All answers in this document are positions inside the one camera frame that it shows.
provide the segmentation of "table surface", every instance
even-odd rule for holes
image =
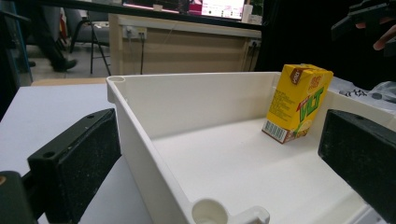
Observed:
[[[61,86],[80,84],[105,84],[105,77],[47,78],[32,82],[31,86]]]
[[[106,84],[22,87],[0,122],[0,171],[25,175],[27,158],[93,112],[115,107]],[[38,222],[48,223],[45,216]],[[113,166],[80,221],[152,223],[124,157]]]

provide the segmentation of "gray floor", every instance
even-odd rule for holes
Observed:
[[[65,44],[66,50],[63,51],[64,57],[71,60],[77,59],[78,64],[64,73],[54,72],[50,66],[50,61],[41,53],[37,46],[28,45],[26,47],[28,60],[35,62],[31,67],[33,81],[47,78],[79,78],[79,77],[108,77],[108,73],[99,51],[94,45],[93,69],[91,74],[91,44],[77,43],[72,53],[69,53],[69,44]],[[107,56],[107,63],[110,64],[110,48],[102,46],[104,54]]]

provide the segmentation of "barcode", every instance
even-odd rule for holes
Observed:
[[[283,142],[285,140],[287,133],[286,130],[282,129],[281,127],[277,126],[269,120],[267,120],[267,123],[265,124],[264,131],[269,133],[279,142]]]

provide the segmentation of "white plastic tray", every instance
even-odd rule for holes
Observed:
[[[318,143],[328,108],[395,130],[393,116],[328,92],[308,135],[280,145],[262,133],[278,78],[107,79],[122,154],[155,223],[370,223],[362,220],[373,209],[318,156]]]

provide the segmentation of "power outlet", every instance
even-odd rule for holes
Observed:
[[[261,44],[262,44],[262,41],[260,39],[250,39],[248,46],[249,47],[259,47]]]
[[[131,39],[147,39],[148,28],[136,26],[122,26],[122,37]]]

